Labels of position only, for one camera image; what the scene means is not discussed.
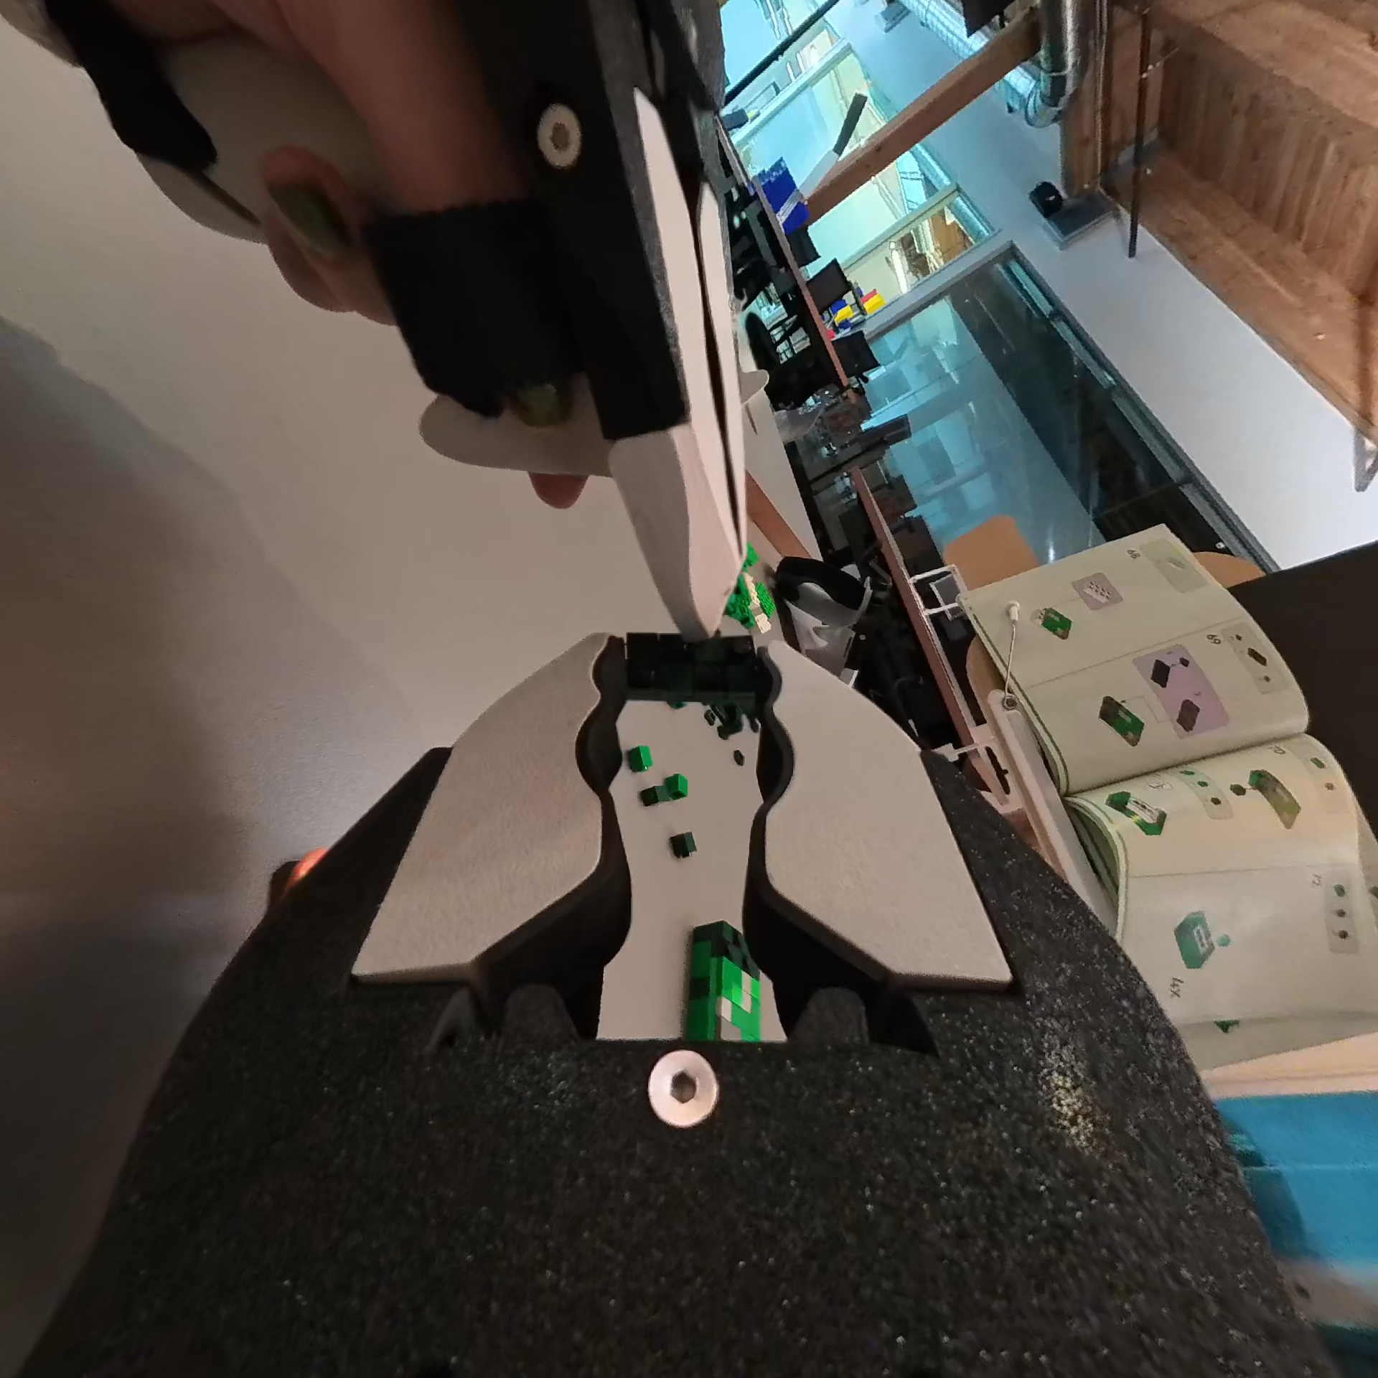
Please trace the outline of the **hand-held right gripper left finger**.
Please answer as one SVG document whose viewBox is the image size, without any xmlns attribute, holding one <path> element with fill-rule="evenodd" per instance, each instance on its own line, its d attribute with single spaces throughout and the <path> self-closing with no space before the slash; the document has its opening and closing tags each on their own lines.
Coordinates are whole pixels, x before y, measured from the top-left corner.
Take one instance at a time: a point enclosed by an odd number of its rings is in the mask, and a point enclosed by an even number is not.
<svg viewBox="0 0 1378 1378">
<path fill-rule="evenodd" d="M 465 986 L 495 1020 L 543 986 L 597 1036 L 632 924 L 612 799 L 626 703 L 626 641 L 593 632 L 465 727 L 353 958 L 358 981 Z"/>
</svg>

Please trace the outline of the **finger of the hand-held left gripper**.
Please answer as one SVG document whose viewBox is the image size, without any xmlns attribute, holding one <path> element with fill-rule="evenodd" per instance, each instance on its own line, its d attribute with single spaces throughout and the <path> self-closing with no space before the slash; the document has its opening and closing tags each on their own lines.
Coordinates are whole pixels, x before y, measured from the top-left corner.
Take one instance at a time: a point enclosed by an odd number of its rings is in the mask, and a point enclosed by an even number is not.
<svg viewBox="0 0 1378 1378">
<path fill-rule="evenodd" d="M 735 335 L 735 299 L 725 246 L 725 222 L 711 180 L 704 180 L 698 189 L 695 232 L 709 374 L 722 440 L 728 513 L 732 518 L 732 543 L 735 552 L 744 555 L 749 543 L 749 518 L 742 375 Z"/>
<path fill-rule="evenodd" d="M 686 416 L 668 429 L 615 442 L 609 467 L 675 627 L 683 638 L 711 638 L 747 553 L 737 552 L 725 492 L 695 231 L 699 192 L 686 198 L 663 119 L 646 94 L 635 94 L 635 110 Z"/>
</svg>

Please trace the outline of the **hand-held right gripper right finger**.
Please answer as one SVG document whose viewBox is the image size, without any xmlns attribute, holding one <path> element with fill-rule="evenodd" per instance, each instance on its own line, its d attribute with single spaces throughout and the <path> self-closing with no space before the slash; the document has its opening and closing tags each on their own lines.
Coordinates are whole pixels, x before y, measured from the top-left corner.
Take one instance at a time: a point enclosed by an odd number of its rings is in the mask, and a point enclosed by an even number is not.
<svg viewBox="0 0 1378 1378">
<path fill-rule="evenodd" d="M 788 1039 L 824 990 L 860 1033 L 923 1043 L 922 993 L 1015 988 L 1015 973 L 923 749 L 788 645 L 758 653 L 761 724 L 742 899 L 749 955 Z"/>
</svg>

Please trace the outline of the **dark green lego assembly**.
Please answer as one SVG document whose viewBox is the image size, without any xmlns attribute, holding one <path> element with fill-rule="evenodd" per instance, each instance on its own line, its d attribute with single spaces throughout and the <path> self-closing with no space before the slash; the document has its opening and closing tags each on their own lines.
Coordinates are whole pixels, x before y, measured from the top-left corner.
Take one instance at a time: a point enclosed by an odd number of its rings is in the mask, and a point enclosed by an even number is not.
<svg viewBox="0 0 1378 1378">
<path fill-rule="evenodd" d="M 767 691 L 765 663 L 745 634 L 686 640 L 676 632 L 630 631 L 625 647 L 630 698 L 754 710 Z"/>
</svg>

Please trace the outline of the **pile of bright green lego pieces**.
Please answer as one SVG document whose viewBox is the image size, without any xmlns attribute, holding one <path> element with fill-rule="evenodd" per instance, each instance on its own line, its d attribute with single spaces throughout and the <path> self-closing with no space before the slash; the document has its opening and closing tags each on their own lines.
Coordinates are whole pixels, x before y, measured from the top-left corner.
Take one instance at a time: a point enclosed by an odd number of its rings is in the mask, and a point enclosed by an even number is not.
<svg viewBox="0 0 1378 1378">
<path fill-rule="evenodd" d="M 755 569 L 761 559 L 751 542 L 725 605 L 725 615 L 752 632 L 767 634 L 774 627 L 777 605 L 771 588 Z"/>
</svg>

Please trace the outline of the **green and black lego block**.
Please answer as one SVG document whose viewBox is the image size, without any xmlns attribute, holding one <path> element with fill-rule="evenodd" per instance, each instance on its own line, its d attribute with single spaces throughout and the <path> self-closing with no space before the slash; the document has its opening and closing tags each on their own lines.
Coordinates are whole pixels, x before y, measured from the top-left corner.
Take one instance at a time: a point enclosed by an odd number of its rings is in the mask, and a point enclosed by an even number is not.
<svg viewBox="0 0 1378 1378">
<path fill-rule="evenodd" d="M 761 968 L 731 922 L 692 928 L 683 1034 L 691 1042 L 762 1039 Z"/>
</svg>

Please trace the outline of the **person's left hand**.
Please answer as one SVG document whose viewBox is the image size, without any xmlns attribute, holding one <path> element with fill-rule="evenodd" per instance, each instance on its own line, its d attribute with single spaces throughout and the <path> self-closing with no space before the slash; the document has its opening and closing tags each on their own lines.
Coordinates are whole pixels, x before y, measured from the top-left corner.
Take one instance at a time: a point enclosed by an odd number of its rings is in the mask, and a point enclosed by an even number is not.
<svg viewBox="0 0 1378 1378">
<path fill-rule="evenodd" d="M 488 107 L 451 2 L 116 1 L 112 8 L 162 47 L 231 32 L 316 67 L 349 101 L 378 157 L 381 203 L 306 146 L 269 146 L 254 173 L 276 266 L 303 301 L 325 311 L 393 322 L 365 239 L 376 215 L 526 196 L 523 164 Z"/>
</svg>

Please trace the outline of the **row of black office chairs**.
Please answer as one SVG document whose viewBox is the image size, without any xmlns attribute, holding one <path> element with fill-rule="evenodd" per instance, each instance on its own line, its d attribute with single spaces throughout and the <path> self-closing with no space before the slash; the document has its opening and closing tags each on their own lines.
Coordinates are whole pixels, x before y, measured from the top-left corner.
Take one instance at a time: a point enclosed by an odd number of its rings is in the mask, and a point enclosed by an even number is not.
<svg viewBox="0 0 1378 1378">
<path fill-rule="evenodd" d="M 859 320 L 836 322 L 837 307 L 860 302 L 844 266 L 833 258 L 777 295 L 780 311 L 771 320 L 755 309 L 741 318 L 749 357 L 767 373 L 771 409 L 800 407 L 823 393 L 861 387 L 879 360 Z"/>
</svg>

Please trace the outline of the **black and grey headset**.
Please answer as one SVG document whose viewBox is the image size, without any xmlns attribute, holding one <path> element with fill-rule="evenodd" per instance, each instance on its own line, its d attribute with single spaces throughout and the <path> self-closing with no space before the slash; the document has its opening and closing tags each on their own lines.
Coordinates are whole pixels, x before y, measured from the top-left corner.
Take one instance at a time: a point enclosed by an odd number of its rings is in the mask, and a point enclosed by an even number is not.
<svg viewBox="0 0 1378 1378">
<path fill-rule="evenodd" d="M 871 582 L 824 559 L 784 556 L 774 571 L 772 594 L 784 608 L 787 641 L 807 658 L 840 673 L 857 624 L 870 608 Z"/>
</svg>

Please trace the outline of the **pale green instruction booklet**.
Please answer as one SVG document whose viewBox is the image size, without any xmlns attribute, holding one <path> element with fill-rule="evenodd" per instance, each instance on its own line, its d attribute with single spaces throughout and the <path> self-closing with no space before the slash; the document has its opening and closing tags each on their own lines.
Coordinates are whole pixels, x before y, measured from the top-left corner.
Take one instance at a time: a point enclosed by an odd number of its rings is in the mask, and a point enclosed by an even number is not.
<svg viewBox="0 0 1378 1378">
<path fill-rule="evenodd" d="M 1295 667 L 1166 525 L 960 604 L 1202 1066 L 1375 1033 L 1375 845 Z"/>
</svg>

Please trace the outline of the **black ceiling-mounted device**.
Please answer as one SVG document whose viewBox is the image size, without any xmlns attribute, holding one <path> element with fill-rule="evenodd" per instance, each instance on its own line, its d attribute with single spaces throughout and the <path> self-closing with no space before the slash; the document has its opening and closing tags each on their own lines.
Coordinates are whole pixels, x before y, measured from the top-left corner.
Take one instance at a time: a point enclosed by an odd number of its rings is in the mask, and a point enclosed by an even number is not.
<svg viewBox="0 0 1378 1378">
<path fill-rule="evenodd" d="M 1042 228 L 1058 245 L 1065 246 L 1116 215 L 1117 206 L 1105 192 L 1065 193 L 1051 180 L 1037 182 L 1028 199 L 1039 213 Z"/>
</svg>

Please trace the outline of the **black panel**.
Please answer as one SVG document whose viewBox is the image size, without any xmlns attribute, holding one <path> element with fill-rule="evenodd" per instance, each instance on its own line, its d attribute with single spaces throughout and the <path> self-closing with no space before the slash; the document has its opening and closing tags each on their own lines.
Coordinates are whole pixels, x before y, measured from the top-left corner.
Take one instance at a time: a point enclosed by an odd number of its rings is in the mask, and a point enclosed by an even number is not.
<svg viewBox="0 0 1378 1378">
<path fill-rule="evenodd" d="M 1377 826 L 1377 543 L 1233 588 L 1294 673 L 1309 731 L 1338 757 Z"/>
</svg>

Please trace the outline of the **silver ventilation duct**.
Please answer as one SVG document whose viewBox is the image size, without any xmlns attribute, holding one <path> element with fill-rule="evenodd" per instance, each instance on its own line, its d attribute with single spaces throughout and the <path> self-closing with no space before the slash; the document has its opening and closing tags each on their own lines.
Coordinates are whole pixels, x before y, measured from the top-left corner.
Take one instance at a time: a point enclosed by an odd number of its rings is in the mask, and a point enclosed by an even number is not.
<svg viewBox="0 0 1378 1378">
<path fill-rule="evenodd" d="M 1068 113 L 1084 73 L 1084 1 L 1038 1 L 1035 84 L 1024 97 L 1025 124 L 1048 129 Z"/>
</svg>

